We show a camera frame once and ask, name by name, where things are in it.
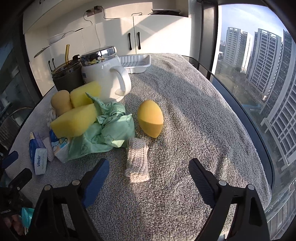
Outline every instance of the gray towel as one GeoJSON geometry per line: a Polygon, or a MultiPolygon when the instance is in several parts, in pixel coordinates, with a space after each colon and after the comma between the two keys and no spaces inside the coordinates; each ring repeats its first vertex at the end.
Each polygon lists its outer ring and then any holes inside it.
{"type": "MultiPolygon", "coordinates": [[[[102,157],[110,161],[109,175],[88,213],[101,237],[111,240],[194,240],[211,208],[204,204],[188,171],[196,157],[205,169],[230,185],[253,184],[263,208],[271,191],[256,149],[242,123],[213,85],[180,55],[152,54],[144,73],[130,74],[132,90],[122,103],[133,113],[136,137],[149,146],[150,180],[129,183],[124,176],[127,154],[124,148],[91,154],[62,164],[56,158],[47,163],[46,173],[33,176],[23,188],[36,203],[46,184],[68,185],[91,170],[102,157]],[[147,99],[163,111],[164,127],[156,139],[147,136],[136,120],[137,109],[147,99]]],[[[20,131],[12,151],[20,158],[7,170],[15,177],[25,167],[31,170],[28,144],[31,131],[48,136],[46,117],[53,89],[36,107],[20,131]]],[[[234,207],[223,232],[231,225],[234,207]]]]}

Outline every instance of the window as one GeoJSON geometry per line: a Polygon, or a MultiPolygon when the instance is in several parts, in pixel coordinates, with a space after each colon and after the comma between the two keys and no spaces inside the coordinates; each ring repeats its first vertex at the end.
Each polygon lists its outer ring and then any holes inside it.
{"type": "Polygon", "coordinates": [[[296,44],[267,7],[231,4],[220,10],[225,44],[220,45],[222,57],[214,72],[255,123],[271,156],[275,184],[265,212],[270,238],[277,239],[296,212],[295,189],[289,188],[296,183],[296,44]],[[233,55],[226,57],[230,33],[237,34],[238,44],[231,48],[233,55]],[[235,86],[241,90],[239,95],[235,86]],[[287,215],[280,215],[284,209],[287,215]]]}

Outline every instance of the teal object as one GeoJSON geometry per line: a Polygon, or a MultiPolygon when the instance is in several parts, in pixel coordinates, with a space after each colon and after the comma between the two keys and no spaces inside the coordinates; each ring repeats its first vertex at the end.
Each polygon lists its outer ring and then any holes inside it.
{"type": "Polygon", "coordinates": [[[100,99],[86,95],[100,113],[97,120],[81,136],[71,140],[68,160],[90,153],[106,152],[113,147],[127,147],[126,141],[135,137],[135,125],[132,114],[126,115],[124,105],[111,102],[105,105],[100,99]]]}
{"type": "Polygon", "coordinates": [[[29,228],[33,217],[34,208],[22,208],[22,224],[24,227],[29,228]]]}

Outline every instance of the knitted cloth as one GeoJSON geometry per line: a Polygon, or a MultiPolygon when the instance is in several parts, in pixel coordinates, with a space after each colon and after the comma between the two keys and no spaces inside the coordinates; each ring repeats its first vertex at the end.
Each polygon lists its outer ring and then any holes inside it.
{"type": "Polygon", "coordinates": [[[146,141],[138,138],[128,140],[128,159],[124,175],[131,183],[140,183],[150,179],[148,172],[146,141]]]}

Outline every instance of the metal screw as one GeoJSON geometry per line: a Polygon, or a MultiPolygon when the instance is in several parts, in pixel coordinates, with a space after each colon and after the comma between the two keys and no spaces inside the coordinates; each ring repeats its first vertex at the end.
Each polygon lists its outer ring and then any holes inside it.
{"type": "Polygon", "coordinates": [[[252,184],[249,184],[249,185],[248,185],[248,188],[249,188],[250,190],[254,190],[254,189],[255,189],[255,187],[254,187],[252,184]]]}
{"type": "Polygon", "coordinates": [[[77,185],[79,185],[79,183],[80,183],[79,180],[74,180],[74,181],[72,182],[72,185],[73,185],[73,186],[77,186],[77,185]]]}
{"type": "Polygon", "coordinates": [[[45,191],[48,191],[48,190],[50,190],[51,189],[51,186],[50,185],[46,185],[45,187],[44,187],[44,190],[45,191]]]}
{"type": "Polygon", "coordinates": [[[220,180],[218,182],[221,186],[226,186],[227,182],[225,182],[224,180],[220,180]]]}

